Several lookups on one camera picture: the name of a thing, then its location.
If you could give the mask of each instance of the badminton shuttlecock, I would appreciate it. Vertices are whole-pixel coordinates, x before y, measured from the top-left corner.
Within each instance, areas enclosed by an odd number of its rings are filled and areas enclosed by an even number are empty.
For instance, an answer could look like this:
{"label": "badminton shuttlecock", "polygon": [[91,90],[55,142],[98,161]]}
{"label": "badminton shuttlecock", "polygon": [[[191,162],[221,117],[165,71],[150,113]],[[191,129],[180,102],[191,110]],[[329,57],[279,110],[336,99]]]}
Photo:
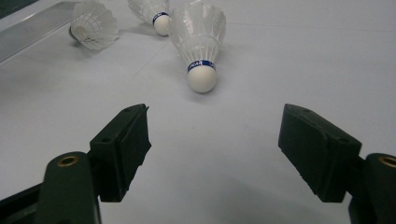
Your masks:
{"label": "badminton shuttlecock", "polygon": [[117,20],[105,5],[84,0],[75,5],[70,22],[70,35],[88,49],[102,49],[118,37]]}
{"label": "badminton shuttlecock", "polygon": [[159,35],[168,35],[169,0],[128,0],[128,3],[136,17],[151,23]]}
{"label": "badminton shuttlecock", "polygon": [[188,63],[188,81],[193,90],[207,92],[217,82],[215,60],[225,35],[223,11],[195,1],[174,9],[169,35]]}

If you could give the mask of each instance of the white floor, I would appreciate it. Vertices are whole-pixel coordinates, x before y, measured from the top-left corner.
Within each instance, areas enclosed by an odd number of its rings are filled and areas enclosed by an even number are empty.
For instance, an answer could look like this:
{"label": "white floor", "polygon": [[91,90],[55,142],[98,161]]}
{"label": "white floor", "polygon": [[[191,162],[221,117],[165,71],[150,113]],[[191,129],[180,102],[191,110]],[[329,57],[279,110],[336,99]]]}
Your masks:
{"label": "white floor", "polygon": [[101,203],[103,223],[349,223],[350,197],[321,203],[277,147],[283,106],[316,111],[359,139],[363,158],[396,155],[395,1],[207,0],[227,17],[207,94],[188,87],[170,39],[126,0],[102,2],[120,27],[108,49],[84,49],[66,25],[0,63],[0,199],[41,182],[54,157],[88,152],[119,111],[145,103],[152,148],[123,202]]}

